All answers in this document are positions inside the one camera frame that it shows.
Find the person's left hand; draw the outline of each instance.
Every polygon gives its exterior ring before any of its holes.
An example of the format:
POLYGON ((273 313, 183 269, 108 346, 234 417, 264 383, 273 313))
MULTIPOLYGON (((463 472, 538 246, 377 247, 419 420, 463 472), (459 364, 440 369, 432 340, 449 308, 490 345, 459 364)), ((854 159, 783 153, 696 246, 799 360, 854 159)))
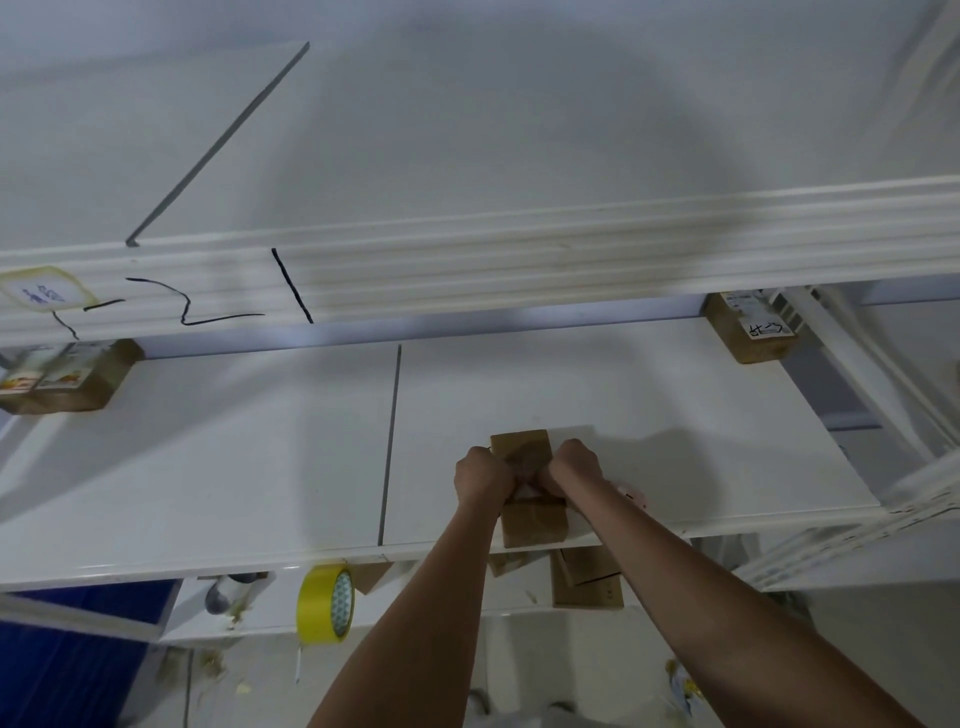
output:
POLYGON ((486 501, 494 503, 499 510, 514 491, 516 479, 510 466, 487 448, 470 448, 457 462, 453 487, 461 505, 486 501))

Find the person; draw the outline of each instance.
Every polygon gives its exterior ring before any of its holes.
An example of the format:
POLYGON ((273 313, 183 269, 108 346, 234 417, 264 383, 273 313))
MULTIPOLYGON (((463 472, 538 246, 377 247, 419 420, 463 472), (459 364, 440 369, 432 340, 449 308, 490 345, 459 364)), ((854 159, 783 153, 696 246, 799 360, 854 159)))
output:
MULTIPOLYGON (((587 518, 724 725, 921 725, 806 623, 635 507, 579 440, 564 442, 537 481, 587 518)), ((444 534, 308 728, 463 724, 493 528, 516 480, 488 449, 471 448, 453 484, 459 505, 444 534)))

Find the floor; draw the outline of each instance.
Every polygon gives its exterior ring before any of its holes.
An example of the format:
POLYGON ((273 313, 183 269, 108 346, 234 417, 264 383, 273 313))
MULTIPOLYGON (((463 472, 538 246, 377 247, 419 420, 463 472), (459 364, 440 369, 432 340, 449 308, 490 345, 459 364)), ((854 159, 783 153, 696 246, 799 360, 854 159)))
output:
MULTIPOLYGON (((960 584, 820 591, 811 613, 821 633, 930 728, 956 724, 960 681, 960 584)), ((293 636, 157 649, 141 670, 124 725, 302 728, 350 651, 363 638, 304 649, 295 684, 293 636)), ((486 619, 473 684, 500 711, 535 711, 573 700, 583 715, 626 726, 660 726, 670 650, 640 609, 486 619)))

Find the person's left arm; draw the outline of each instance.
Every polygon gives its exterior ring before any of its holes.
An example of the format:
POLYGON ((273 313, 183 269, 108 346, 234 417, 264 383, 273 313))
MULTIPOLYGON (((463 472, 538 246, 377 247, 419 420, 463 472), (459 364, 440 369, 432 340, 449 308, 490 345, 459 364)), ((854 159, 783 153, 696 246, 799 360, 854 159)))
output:
POLYGON ((463 723, 493 528, 513 473, 485 448, 457 463, 460 504, 406 588, 357 646, 308 728, 463 723))

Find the packing tape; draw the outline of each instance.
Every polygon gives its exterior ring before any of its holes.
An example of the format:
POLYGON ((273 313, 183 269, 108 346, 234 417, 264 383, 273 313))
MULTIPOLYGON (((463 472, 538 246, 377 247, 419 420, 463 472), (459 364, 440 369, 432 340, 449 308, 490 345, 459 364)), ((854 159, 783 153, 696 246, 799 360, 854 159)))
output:
POLYGON ((314 567, 300 585, 297 634, 304 644, 340 643, 353 622, 353 579, 343 564, 314 567))

